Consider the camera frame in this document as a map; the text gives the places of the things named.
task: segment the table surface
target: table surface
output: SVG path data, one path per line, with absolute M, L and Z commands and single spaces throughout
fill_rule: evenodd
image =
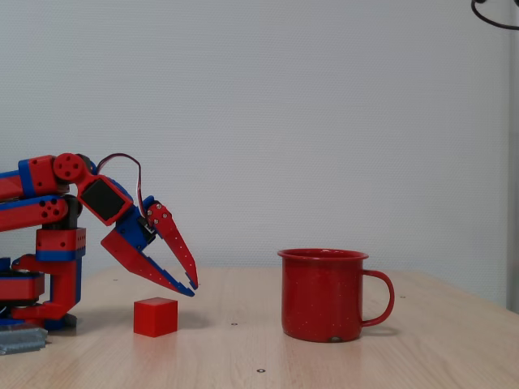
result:
M 281 330 L 280 268 L 201 268 L 191 298 L 111 268 L 84 282 L 77 329 L 0 357 L 0 387 L 519 387 L 519 315 L 425 275 L 388 274 L 397 301 L 386 322 L 353 342 L 314 344 Z M 133 301 L 150 297 L 179 300 L 178 332 L 133 333 Z M 385 284 L 365 277 L 364 316 L 387 300 Z

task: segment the cable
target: cable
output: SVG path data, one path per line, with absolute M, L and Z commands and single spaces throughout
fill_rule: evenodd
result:
M 148 218 L 146 217 L 146 214 L 144 213 L 143 196 L 141 193 L 141 174 L 140 174 L 141 167 L 140 167 L 140 163 L 133 156 L 129 156 L 128 154 L 124 154 L 122 152 L 116 152 L 114 154 L 110 154 L 109 156 L 106 156 L 105 158 L 103 158 L 99 162 L 99 164 L 97 164 L 97 174 L 99 174 L 99 172 L 101 171 L 103 166 L 105 166 L 109 160 L 116 158 L 118 156 L 122 156 L 124 158 L 128 158 L 129 160 L 133 160 L 137 164 L 137 166 L 139 166 L 139 178 L 137 180 L 137 199 L 139 200 L 140 213 L 143 216 L 143 218 L 147 220 Z
M 494 20 L 490 20 L 486 16 L 481 15 L 481 13 L 479 13 L 479 11 L 478 11 L 478 8 L 476 7 L 476 3 L 477 2 L 478 3 L 483 3 L 485 1 L 486 0 L 472 0 L 471 8 L 472 8 L 472 11 L 475 13 L 476 16 L 478 16 L 483 22 L 487 22 L 488 24 L 491 24 L 492 26 L 503 28 L 505 30 L 519 31 L 519 27 L 518 26 L 510 26 L 508 24 L 497 23 Z

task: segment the white wall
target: white wall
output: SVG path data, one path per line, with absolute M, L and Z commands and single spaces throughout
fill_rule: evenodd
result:
M 200 265 L 364 250 L 504 303 L 508 83 L 509 34 L 468 0 L 9 0 L 0 168 L 128 152 Z M 130 162 L 106 173 L 133 190 Z M 86 274 L 116 264 L 81 219 Z

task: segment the black cable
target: black cable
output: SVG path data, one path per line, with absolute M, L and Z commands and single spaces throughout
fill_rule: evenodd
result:
M 479 11 L 478 11 L 478 8 L 476 8 L 476 2 L 483 3 L 485 1 L 486 0 L 472 0 L 471 8 L 472 8 L 472 11 L 475 13 L 476 16 L 478 16 L 483 22 L 487 22 L 488 24 L 491 24 L 492 26 L 503 28 L 505 30 L 519 31 L 519 27 L 518 26 L 510 26 L 508 24 L 497 23 L 494 20 L 490 20 L 486 16 L 481 15 L 479 13 Z

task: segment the mug handle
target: mug handle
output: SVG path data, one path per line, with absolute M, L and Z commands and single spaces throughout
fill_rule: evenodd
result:
M 395 290 L 392 288 L 392 282 L 388 276 L 386 276 L 383 272 L 377 270 L 362 270 L 362 274 L 364 276 L 371 276 L 380 278 L 383 282 L 386 283 L 389 289 L 389 303 L 388 307 L 378 318 L 372 318 L 370 320 L 363 320 L 363 327 L 376 326 L 377 324 L 381 324 L 386 318 L 391 314 L 392 308 L 395 305 Z

